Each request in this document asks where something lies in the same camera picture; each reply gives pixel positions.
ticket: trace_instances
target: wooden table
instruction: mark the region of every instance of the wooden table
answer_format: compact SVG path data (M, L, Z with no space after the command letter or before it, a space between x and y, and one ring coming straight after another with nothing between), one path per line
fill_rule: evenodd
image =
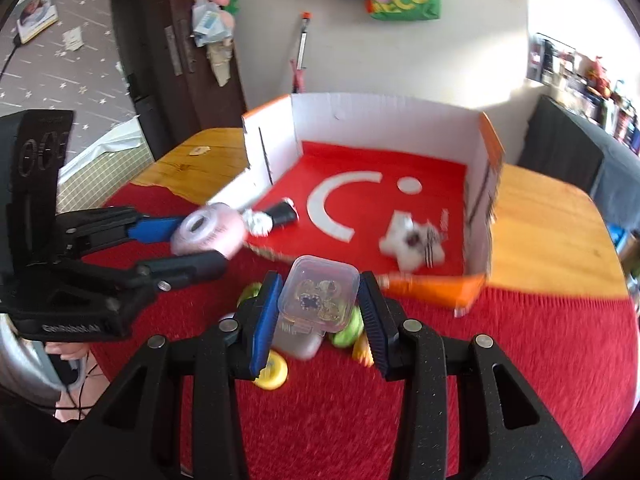
M202 155L194 148L209 147ZM133 182L204 204L246 167L240 128L204 130ZM490 285L540 294L624 298L622 269L600 213L570 184L505 165L492 226Z

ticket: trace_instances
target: green toy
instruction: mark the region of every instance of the green toy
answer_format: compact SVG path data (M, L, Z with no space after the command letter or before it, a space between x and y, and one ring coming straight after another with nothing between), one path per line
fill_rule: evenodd
M364 330L364 322L359 307L356 305L351 311L351 319L348 325L340 332L334 334L332 343L336 348L348 348L356 342Z
M247 285L242 290L242 293L238 298L238 303L236 303L236 307L240 306L240 303L242 303L244 300L248 300L249 298L255 298L260 292L261 286L262 286L262 283L260 282L250 283L249 285Z

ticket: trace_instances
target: plastic lid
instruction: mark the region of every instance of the plastic lid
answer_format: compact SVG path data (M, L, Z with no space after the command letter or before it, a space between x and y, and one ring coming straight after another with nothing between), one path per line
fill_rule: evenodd
M291 267L278 309L296 326L340 332L351 319L360 273L349 264L300 256Z

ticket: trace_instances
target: metal screw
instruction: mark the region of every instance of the metal screw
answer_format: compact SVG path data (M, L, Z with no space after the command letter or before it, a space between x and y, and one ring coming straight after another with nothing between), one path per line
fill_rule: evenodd
M422 323L417 319L405 319L402 326L407 332L420 332Z
M491 348L494 345L494 340L487 334L480 334L476 336L476 343L482 348Z
M149 348L161 348L164 343L166 343L166 338L163 335L153 335L147 340L146 345Z
M222 330L222 332L233 332L238 329L238 322L235 319L223 319L218 324L218 328Z
M120 310L120 302L115 298L107 298L106 306L107 310L111 310L112 312L117 312Z

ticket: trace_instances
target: red tablecloth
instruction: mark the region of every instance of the red tablecloth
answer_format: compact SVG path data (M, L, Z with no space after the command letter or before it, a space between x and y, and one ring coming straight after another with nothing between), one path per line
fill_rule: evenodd
M162 187L129 184L110 205L133 205L153 215L186 214L195 206ZM166 256L168 244L132 242L87 259L111 267ZM131 339L95 344L94 355L114 377L149 336L171 340L203 332L235 309L242 288L267 270L286 276L286 264L243 250L222 280L163 294L134 323ZM628 300L593 300L521 294L488 288L471 312L401 300L407 314L442 335L490 334L520 369L589 470L629 418L638 370L638 324ZM287 359L289 377L280 389L263 391L237 382L244 447L254 480L377 480L388 478L401 403L401 383L385 383L347 351L325 342L308 362ZM449 390L449 471L458 468L458 412ZM190 463L191 391L183 402L182 456Z

